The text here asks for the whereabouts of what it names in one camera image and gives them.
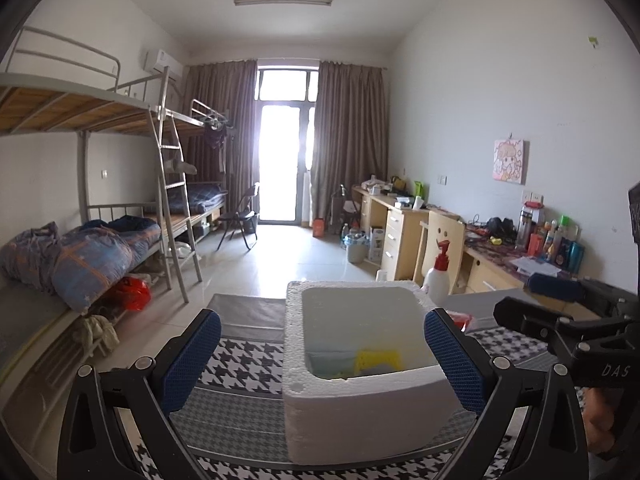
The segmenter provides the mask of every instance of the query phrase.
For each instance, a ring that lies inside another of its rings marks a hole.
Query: curtain
[[[202,134],[188,137],[185,160],[196,166],[195,182],[222,181],[228,190],[228,208],[235,208],[255,180],[255,59],[192,66],[187,74],[183,113],[191,115],[191,100],[226,114],[234,126],[224,146],[212,150]]]
[[[323,61],[318,74],[311,167],[313,218],[328,218],[331,195],[375,174],[386,179],[388,124],[382,69]]]

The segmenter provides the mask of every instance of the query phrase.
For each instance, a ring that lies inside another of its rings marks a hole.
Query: fluorescent lamp
[[[333,0],[234,0],[236,6],[264,4],[320,5],[331,7]]]

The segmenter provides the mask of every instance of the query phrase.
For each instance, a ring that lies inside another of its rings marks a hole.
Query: white wall
[[[444,0],[393,56],[390,172],[466,219],[517,219],[522,191],[542,193],[582,226],[582,272],[635,290],[639,102],[640,56],[603,0]],[[530,141],[526,186],[492,180],[511,132]]]
[[[387,67],[389,56],[375,50],[348,46],[280,44],[280,43],[221,43],[194,52],[190,65],[234,61],[240,59],[321,59],[366,66]]]
[[[174,38],[130,0],[43,0],[28,23],[120,58],[124,80],[147,75],[142,67],[149,48],[164,48],[181,62],[188,57]],[[26,47],[34,46],[33,38],[25,39]],[[60,46],[42,40],[38,46],[60,49]],[[73,48],[56,52],[84,59]],[[102,88],[113,84],[101,75],[25,56],[15,58],[11,72],[36,73]],[[151,142],[148,137],[91,136],[89,190],[92,203],[153,198],[155,151]],[[0,244],[24,229],[52,220],[59,224],[62,232],[79,224],[77,160],[76,134],[72,132],[0,137]],[[108,171],[105,180],[100,176],[102,170]]]

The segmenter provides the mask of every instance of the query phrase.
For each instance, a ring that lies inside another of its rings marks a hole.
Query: desk drawer
[[[398,250],[386,246],[382,251],[382,262],[380,268],[386,270],[386,278],[391,282],[396,278],[396,267],[398,266]]]
[[[490,292],[492,290],[514,288],[513,283],[505,280],[489,268],[488,265],[485,265],[479,260],[474,261],[466,286],[475,292]]]
[[[402,224],[404,223],[404,215],[397,211],[390,210],[386,215],[386,225],[402,232]]]
[[[400,247],[400,235],[395,230],[387,229],[385,231],[385,249],[394,248],[396,252],[398,252],[399,247]]]

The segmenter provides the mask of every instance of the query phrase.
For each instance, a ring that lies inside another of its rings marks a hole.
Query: bed railing
[[[62,56],[54,56],[53,54],[48,54],[47,52],[41,52],[39,50],[31,50],[31,49],[27,49],[27,48],[19,48],[18,44],[20,43],[20,40],[22,39],[22,35],[25,32],[32,32],[33,34],[39,34],[41,36],[46,36],[48,38],[53,38],[54,40],[59,40],[63,43],[68,43],[68,44],[72,44],[74,46],[77,46],[79,48],[84,48],[85,50],[88,50],[89,52],[93,52],[94,54],[97,54],[98,56],[103,56],[107,59],[110,59],[112,61],[114,61],[116,63],[116,73],[111,73],[111,72],[107,72],[106,70],[102,70],[101,68],[95,67],[95,66],[91,66],[91,65],[87,65],[85,63],[80,63],[79,61],[76,61],[75,59],[69,59],[66,57],[62,57]],[[98,74],[102,74],[105,75],[107,77],[111,77],[113,79],[115,79],[115,88],[118,88],[118,82],[120,81],[120,69],[121,69],[121,65],[120,65],[120,60],[115,57],[112,56],[111,54],[108,54],[107,52],[103,52],[97,48],[92,47],[91,45],[87,45],[85,43],[81,43],[80,41],[76,41],[76,40],[72,40],[71,38],[66,38],[65,36],[61,36],[60,34],[56,34],[55,32],[49,32],[48,30],[43,30],[41,28],[36,28],[36,27],[30,27],[29,25],[25,25],[20,29],[20,32],[18,32],[17,37],[15,38],[14,41],[14,46],[12,47],[11,51],[9,52],[9,57],[7,60],[7,64],[6,67],[4,69],[5,72],[9,72],[9,67],[11,65],[12,60],[14,60],[14,55],[15,54],[25,54],[26,56],[36,56],[36,57],[43,57],[46,59],[52,59],[53,61],[59,61],[62,63],[67,63],[67,64],[71,64],[74,66],[79,66],[81,68],[85,68],[87,70],[92,70],[93,72],[97,72]]]
[[[88,205],[87,208],[87,217],[89,220],[104,220],[111,222],[116,219],[114,216],[114,210],[118,213],[118,218],[121,216],[120,212],[124,211],[125,215],[132,214],[135,216],[144,216],[145,208],[156,208],[156,202],[133,202],[128,204],[99,204],[99,205]],[[94,218],[92,211],[96,211],[98,214],[98,218]]]
[[[109,90],[111,92],[117,92],[120,89],[126,88],[127,89],[127,95],[131,96],[131,87],[133,85],[139,85],[141,83],[144,83],[145,86],[144,86],[143,91],[142,91],[142,100],[146,101],[146,86],[148,85],[149,81],[154,81],[154,80],[158,79],[158,80],[160,80],[160,82],[162,84],[162,78],[164,78],[164,73],[160,72],[160,73],[149,75],[149,76],[146,76],[146,77],[141,77],[139,79],[134,79],[133,81],[127,81],[126,83],[122,83],[122,84],[119,84],[119,85],[114,86],[112,88],[108,88],[107,90]],[[171,88],[174,89],[174,91],[176,92],[176,94],[178,94],[178,97],[180,99],[183,99],[182,92],[180,92],[180,89],[178,88],[178,85],[175,83],[174,80],[168,79],[167,80],[167,84],[169,86],[171,86]],[[162,96],[159,97],[158,105],[161,104],[161,101],[162,101]]]
[[[205,118],[213,116],[218,118],[222,123],[228,123],[228,119],[223,114],[221,114],[219,111],[214,110],[210,106],[207,106],[202,101],[198,101],[197,99],[191,100],[190,109],[191,117],[193,119],[203,121]]]

